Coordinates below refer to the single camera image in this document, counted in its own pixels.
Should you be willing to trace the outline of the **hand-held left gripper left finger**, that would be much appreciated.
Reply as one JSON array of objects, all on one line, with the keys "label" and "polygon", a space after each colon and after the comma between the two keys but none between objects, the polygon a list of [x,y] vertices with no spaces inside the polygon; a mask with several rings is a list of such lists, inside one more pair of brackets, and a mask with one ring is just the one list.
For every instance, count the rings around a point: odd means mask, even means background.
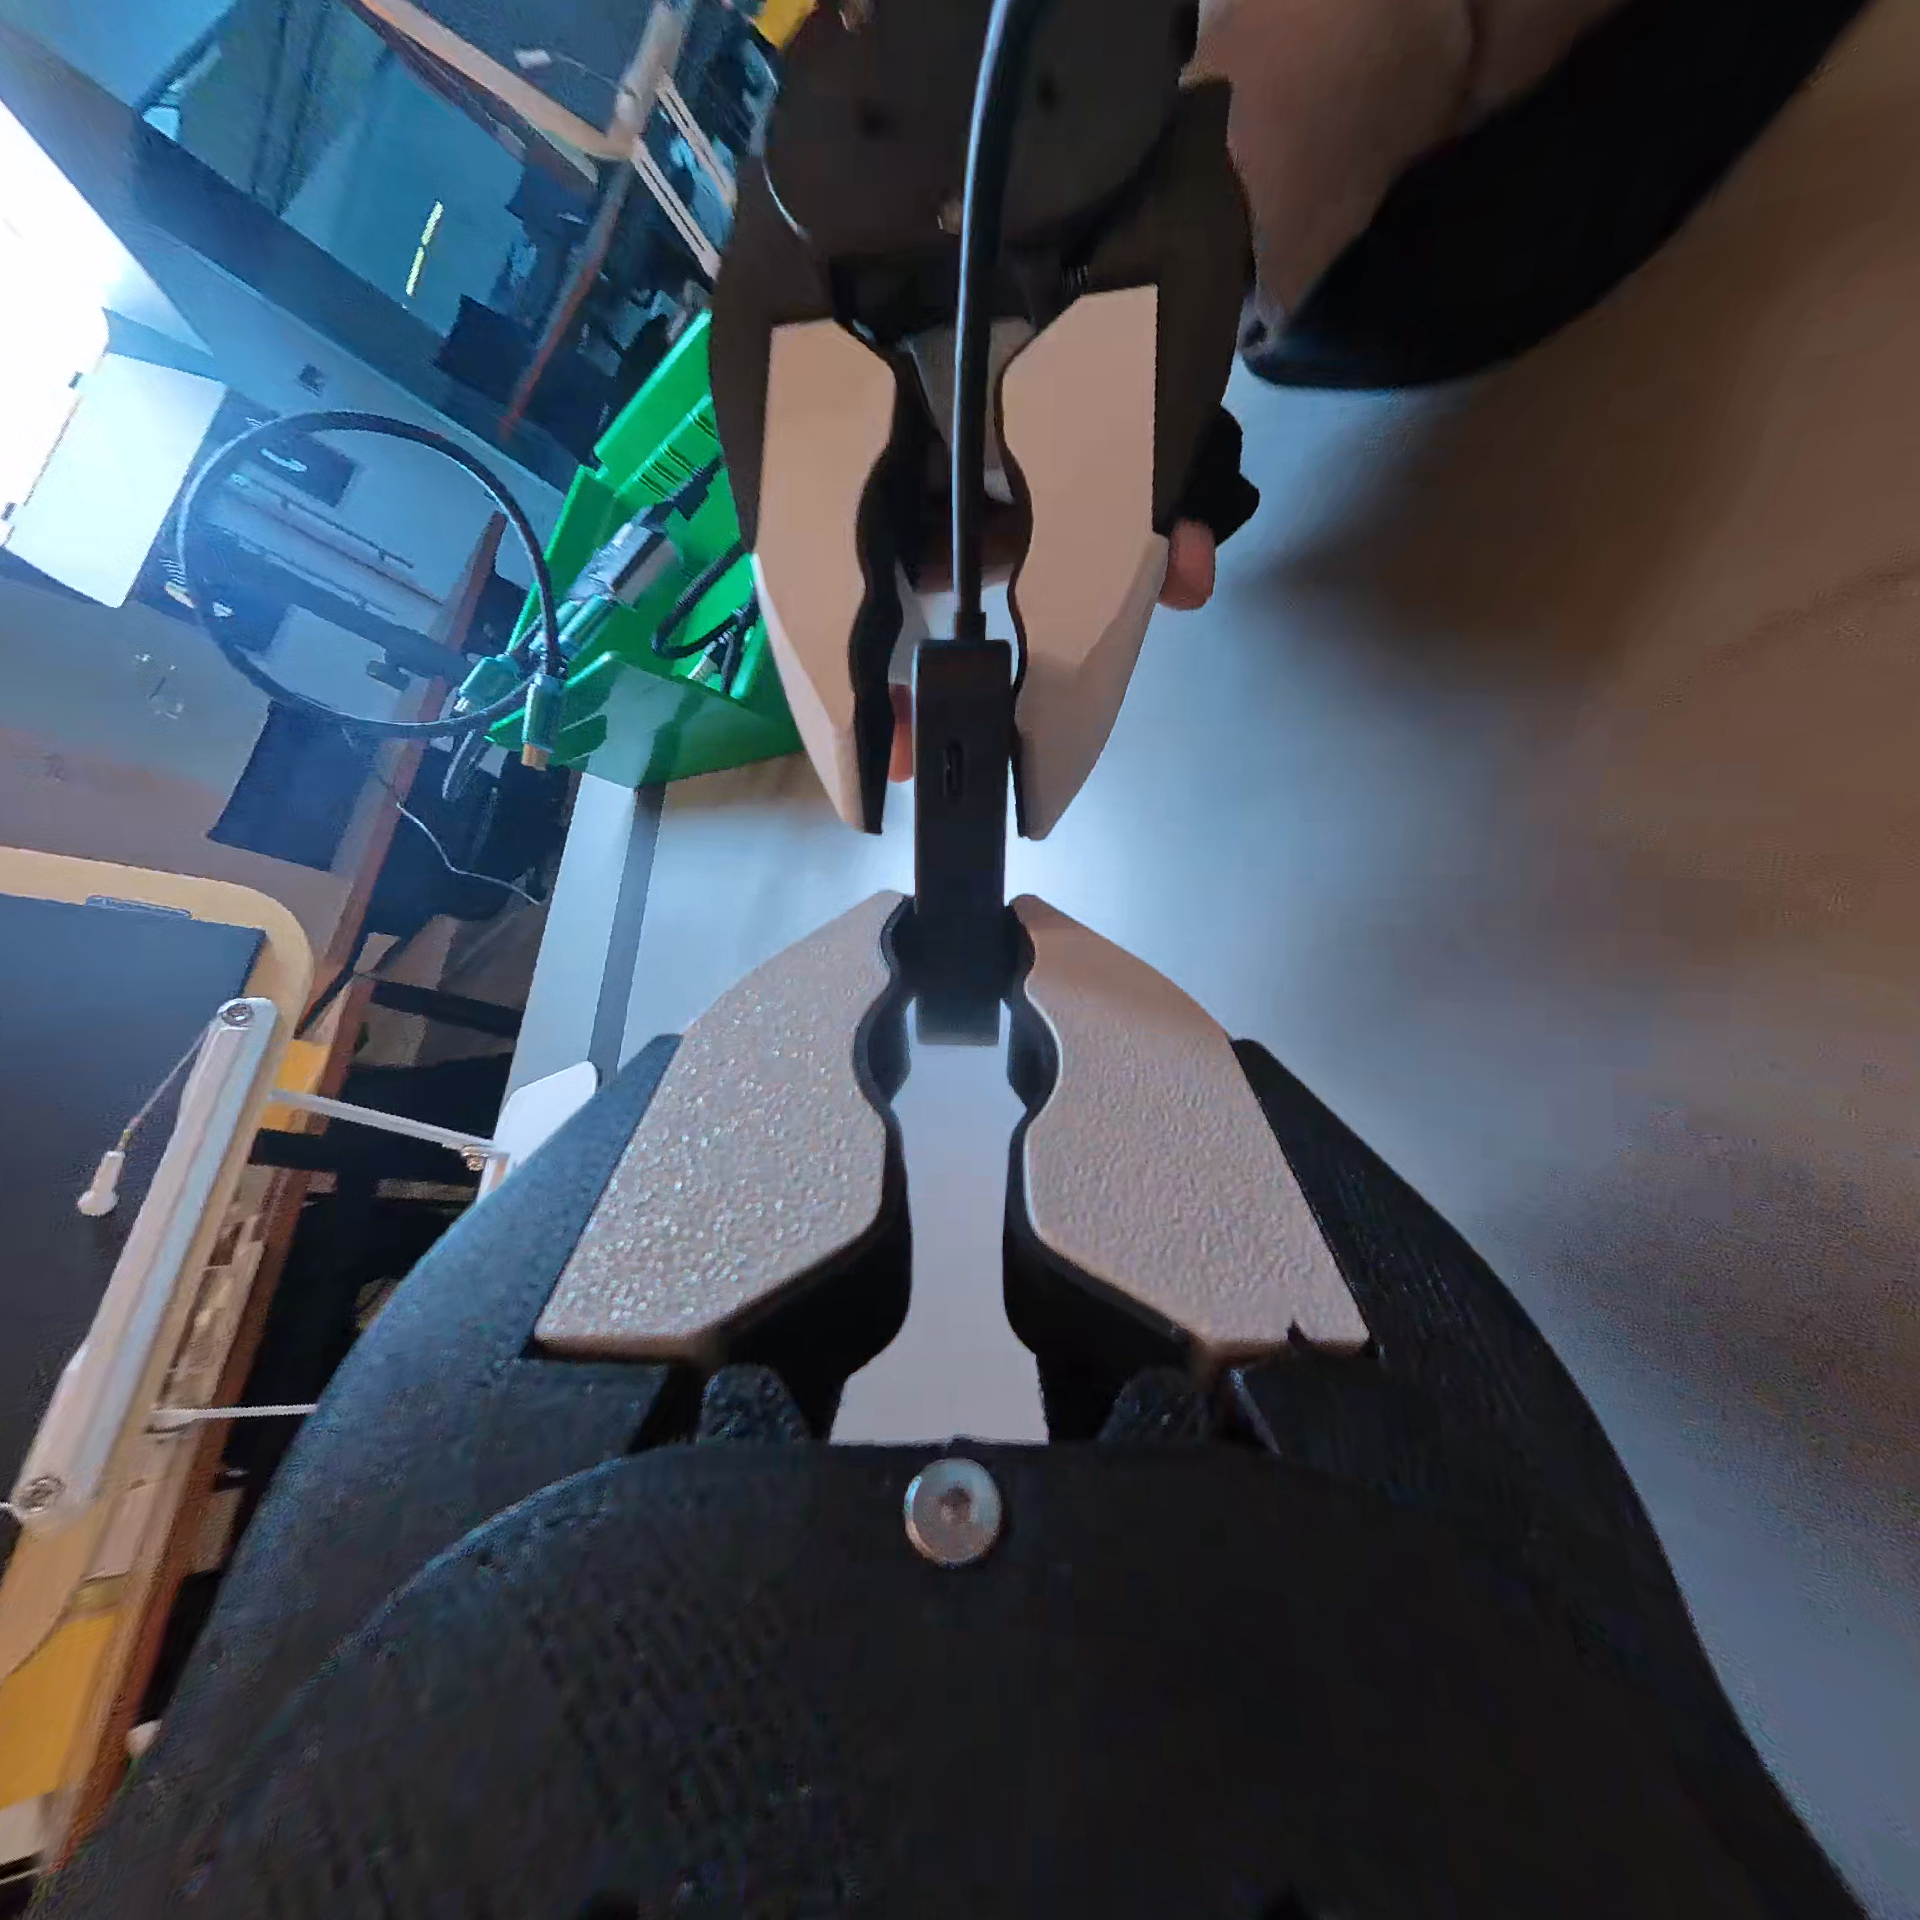
[{"label": "hand-held left gripper left finger", "polygon": [[889,1122],[860,1041],[902,905],[867,896],[681,1032],[536,1321],[544,1352],[717,1360],[880,1225]]}]

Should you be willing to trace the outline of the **black board with wooden rim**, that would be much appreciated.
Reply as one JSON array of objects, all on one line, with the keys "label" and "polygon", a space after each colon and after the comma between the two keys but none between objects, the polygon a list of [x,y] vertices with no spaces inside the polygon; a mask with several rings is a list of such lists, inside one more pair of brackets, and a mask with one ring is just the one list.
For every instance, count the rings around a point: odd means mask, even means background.
[{"label": "black board with wooden rim", "polygon": [[4,1857],[106,1807],[200,1548],[315,974],[230,880],[4,847]]}]

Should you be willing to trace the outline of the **person's right forearm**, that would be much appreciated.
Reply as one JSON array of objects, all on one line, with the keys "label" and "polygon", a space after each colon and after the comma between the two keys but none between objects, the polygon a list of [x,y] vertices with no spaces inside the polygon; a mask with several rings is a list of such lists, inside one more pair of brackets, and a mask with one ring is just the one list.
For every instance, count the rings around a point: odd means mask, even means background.
[{"label": "person's right forearm", "polygon": [[1405,169],[1522,96],[1617,2],[1204,2],[1189,82],[1233,92],[1230,151],[1273,326]]}]

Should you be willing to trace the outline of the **braided HDMI cable green plugs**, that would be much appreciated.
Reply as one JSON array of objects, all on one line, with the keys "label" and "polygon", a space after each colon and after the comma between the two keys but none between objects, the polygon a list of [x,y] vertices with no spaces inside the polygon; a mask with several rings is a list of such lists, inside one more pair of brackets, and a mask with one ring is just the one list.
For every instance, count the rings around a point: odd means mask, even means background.
[{"label": "braided HDMI cable green plugs", "polygon": [[[403,722],[386,717],[371,717],[348,712],[324,701],[318,701],[296,687],[280,682],[266,668],[256,665],[249,654],[238,646],[225,630],[225,622],[213,609],[216,583],[211,581],[203,554],[203,511],[211,497],[228,481],[238,469],[258,449],[288,431],[312,429],[315,434],[358,434],[384,440],[401,440],[426,447],[443,462],[462,469],[494,503],[498,516],[509,522],[513,534],[532,572],[536,626],[509,642],[497,656],[508,665],[508,680],[491,701],[475,701],[468,693],[458,693],[451,708],[438,717]],[[228,668],[262,693],[273,704],[308,717],[340,724],[348,732],[372,740],[418,740],[429,737],[466,737],[488,733],[504,724],[514,710],[522,710],[522,744],[520,760],[531,768],[547,768],[558,740],[558,708],[564,693],[568,658],[561,634],[561,597],[553,583],[544,546],[538,527],[528,519],[517,496],[498,480],[498,474],[473,453],[427,425],[410,423],[396,416],[378,416],[369,410],[300,410],[258,423],[236,439],[218,446],[209,456],[184,480],[177,511],[177,561],[184,583],[193,597],[195,614],[213,648],[228,662]]]}]

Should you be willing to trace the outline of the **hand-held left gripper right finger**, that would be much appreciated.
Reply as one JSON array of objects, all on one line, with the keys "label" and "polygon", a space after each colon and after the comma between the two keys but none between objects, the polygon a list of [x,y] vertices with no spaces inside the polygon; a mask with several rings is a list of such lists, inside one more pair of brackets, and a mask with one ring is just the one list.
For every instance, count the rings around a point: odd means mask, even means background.
[{"label": "hand-held left gripper right finger", "polygon": [[1048,1269],[1201,1369],[1369,1327],[1227,1028],[1038,896],[1011,996],[1011,1200]]}]

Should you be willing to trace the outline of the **black mesh cushion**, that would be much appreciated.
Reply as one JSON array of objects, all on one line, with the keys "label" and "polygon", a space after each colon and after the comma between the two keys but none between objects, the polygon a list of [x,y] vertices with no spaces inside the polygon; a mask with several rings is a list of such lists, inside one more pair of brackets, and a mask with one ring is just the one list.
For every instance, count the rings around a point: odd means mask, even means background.
[{"label": "black mesh cushion", "polygon": [[1281,389],[1405,391],[1546,343],[1683,229],[1862,10],[1617,5],[1414,160],[1277,326],[1256,270],[1242,364]]}]

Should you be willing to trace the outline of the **green plastic bin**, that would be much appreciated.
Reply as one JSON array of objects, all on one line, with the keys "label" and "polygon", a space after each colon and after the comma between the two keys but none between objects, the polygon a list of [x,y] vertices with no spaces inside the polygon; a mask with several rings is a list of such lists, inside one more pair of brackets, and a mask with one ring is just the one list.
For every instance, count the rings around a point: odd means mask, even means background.
[{"label": "green plastic bin", "polygon": [[570,630],[570,586],[595,551],[644,500],[668,494],[713,455],[723,456],[708,333],[708,318],[698,318],[668,348],[637,394],[595,444],[588,466],[574,474],[544,548],[561,597],[568,658],[550,760],[628,789],[730,772],[801,752],[758,597],[758,626],[733,698],[632,662],[622,642],[637,604],[613,608],[584,634]]}]

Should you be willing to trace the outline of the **white stand base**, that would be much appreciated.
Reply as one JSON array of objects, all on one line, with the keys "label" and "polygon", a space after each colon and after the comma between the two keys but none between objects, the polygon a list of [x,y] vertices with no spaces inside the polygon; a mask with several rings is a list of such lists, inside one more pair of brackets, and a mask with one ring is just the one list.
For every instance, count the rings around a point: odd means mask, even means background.
[{"label": "white stand base", "polygon": [[574,1063],[509,1093],[497,1117],[475,1196],[491,1196],[561,1127],[592,1102],[602,1085],[600,1076],[592,1063]]}]

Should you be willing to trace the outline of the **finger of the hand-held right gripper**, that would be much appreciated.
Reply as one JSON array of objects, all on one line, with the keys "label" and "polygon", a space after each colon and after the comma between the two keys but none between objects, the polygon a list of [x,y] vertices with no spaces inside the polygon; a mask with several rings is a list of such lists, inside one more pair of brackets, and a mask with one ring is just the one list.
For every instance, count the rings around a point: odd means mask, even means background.
[{"label": "finger of the hand-held right gripper", "polygon": [[1084,295],[1008,364],[998,446],[1026,504],[1011,578],[1020,834],[1053,831],[1113,733],[1162,597],[1160,289]]},{"label": "finger of the hand-held right gripper", "polygon": [[894,506],[896,370],[835,320],[772,332],[754,578],[803,749],[840,820],[880,831],[902,626]]}]

